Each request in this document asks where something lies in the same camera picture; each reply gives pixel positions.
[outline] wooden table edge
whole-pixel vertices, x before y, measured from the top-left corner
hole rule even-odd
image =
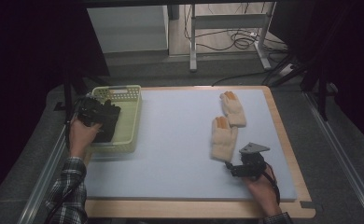
[[[283,212],[294,218],[315,216],[314,208],[302,208],[301,202],[311,202],[311,197],[301,174],[292,146],[287,137],[284,124],[278,113],[273,95],[265,86],[195,86],[195,87],[153,87],[142,91],[176,90],[263,90],[267,105],[272,114],[282,149],[297,191],[298,199],[294,202],[280,203]],[[88,166],[91,154],[85,163]],[[85,206],[89,217],[158,217],[158,218],[260,218],[261,210],[255,202],[248,201],[181,201],[181,200],[98,200],[88,199]]]

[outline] light blue board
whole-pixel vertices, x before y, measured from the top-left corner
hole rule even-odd
[[[223,116],[224,91],[142,91],[134,153],[95,153],[85,180],[100,198],[246,200],[252,196],[221,161],[210,157],[212,120]],[[290,171],[262,90],[233,90],[245,111],[232,163],[249,142],[269,147],[262,156],[274,168],[281,200],[297,198]]]

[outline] glove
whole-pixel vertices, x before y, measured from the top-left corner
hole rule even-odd
[[[225,117],[217,117],[212,121],[212,151],[213,158],[231,161],[237,140],[238,128],[230,127]]]
[[[226,91],[220,94],[222,100],[222,109],[229,120],[230,126],[244,127],[246,126],[244,109],[238,100],[236,94],[232,91]]]

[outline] green plastic basket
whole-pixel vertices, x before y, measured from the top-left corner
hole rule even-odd
[[[141,87],[109,86],[97,87],[91,92],[101,103],[110,99],[112,105],[120,106],[115,133],[109,143],[92,143],[90,152],[134,152],[141,116]]]

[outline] plaid shirt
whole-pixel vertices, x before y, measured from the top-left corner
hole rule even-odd
[[[266,217],[263,219],[264,224],[292,224],[292,219],[288,213],[283,213],[273,217]]]
[[[63,165],[60,178],[51,188],[46,207],[51,209],[59,202],[64,194],[77,182],[81,183],[66,198],[63,205],[54,214],[51,223],[87,223],[88,218],[84,210],[87,191],[84,185],[86,166],[81,158],[70,157]]]

